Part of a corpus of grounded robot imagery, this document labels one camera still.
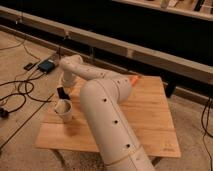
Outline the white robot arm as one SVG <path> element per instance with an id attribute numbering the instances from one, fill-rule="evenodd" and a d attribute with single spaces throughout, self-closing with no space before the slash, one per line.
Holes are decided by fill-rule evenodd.
<path id="1" fill-rule="evenodd" d="M 80 89 L 83 111 L 107 171 L 155 171 L 119 103 L 128 99 L 132 85 L 118 72 L 85 65 L 80 55 L 64 57 L 61 82 L 71 88 L 76 77 L 85 80 Z"/>

